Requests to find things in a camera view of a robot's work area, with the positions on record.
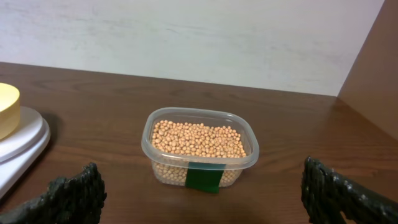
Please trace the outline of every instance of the brown wooden panel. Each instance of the brown wooden panel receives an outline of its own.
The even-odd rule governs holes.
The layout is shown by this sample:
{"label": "brown wooden panel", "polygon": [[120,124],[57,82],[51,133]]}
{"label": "brown wooden panel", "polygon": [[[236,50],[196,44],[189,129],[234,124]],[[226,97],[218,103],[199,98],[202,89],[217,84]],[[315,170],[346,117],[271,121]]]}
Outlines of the brown wooden panel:
{"label": "brown wooden panel", "polygon": [[384,2],[338,97],[398,139],[398,1]]}
{"label": "brown wooden panel", "polygon": [[[398,200],[398,142],[332,96],[0,63],[0,82],[41,112],[52,143],[0,212],[59,175],[98,164],[108,198],[102,223],[308,223],[300,201],[311,155]],[[158,182],[141,150],[151,112],[166,106],[229,111],[260,145],[258,162],[217,195]]]}

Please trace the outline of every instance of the wall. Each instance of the wall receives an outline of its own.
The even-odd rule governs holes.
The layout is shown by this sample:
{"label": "wall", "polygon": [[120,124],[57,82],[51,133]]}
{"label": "wall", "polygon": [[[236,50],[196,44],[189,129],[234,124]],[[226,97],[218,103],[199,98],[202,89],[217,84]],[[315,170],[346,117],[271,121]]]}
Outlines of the wall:
{"label": "wall", "polygon": [[0,61],[336,96],[381,4],[3,0]]}
{"label": "wall", "polygon": [[340,94],[398,139],[398,1],[386,0]]}

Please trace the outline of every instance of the yellow object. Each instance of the yellow object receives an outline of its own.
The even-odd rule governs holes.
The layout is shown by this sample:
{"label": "yellow object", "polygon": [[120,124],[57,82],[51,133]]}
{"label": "yellow object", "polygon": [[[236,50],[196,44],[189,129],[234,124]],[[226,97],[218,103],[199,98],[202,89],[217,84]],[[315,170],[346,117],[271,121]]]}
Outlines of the yellow object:
{"label": "yellow object", "polygon": [[12,85],[0,83],[0,141],[15,130],[19,123],[19,116],[18,89]]}

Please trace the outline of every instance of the table surface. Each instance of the table surface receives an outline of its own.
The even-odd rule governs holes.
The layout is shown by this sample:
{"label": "table surface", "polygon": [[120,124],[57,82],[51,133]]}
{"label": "table surface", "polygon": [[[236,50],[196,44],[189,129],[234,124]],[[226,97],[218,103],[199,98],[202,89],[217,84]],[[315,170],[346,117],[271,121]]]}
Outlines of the table surface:
{"label": "table surface", "polygon": [[[21,105],[42,113],[52,132],[0,212],[95,162],[108,193],[102,223],[308,223],[300,182],[309,155],[398,200],[398,142],[332,96],[8,63],[0,63],[0,82],[18,87]],[[141,136],[149,114],[168,106],[244,118],[258,162],[216,195],[161,184]]]}

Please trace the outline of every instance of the green tape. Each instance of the green tape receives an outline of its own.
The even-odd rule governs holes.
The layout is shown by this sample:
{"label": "green tape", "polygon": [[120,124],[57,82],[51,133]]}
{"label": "green tape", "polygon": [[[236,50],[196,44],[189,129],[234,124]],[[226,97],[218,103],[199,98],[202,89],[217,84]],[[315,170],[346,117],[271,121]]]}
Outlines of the green tape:
{"label": "green tape", "polygon": [[224,164],[190,162],[185,186],[205,192],[218,193],[218,185],[224,172]]}

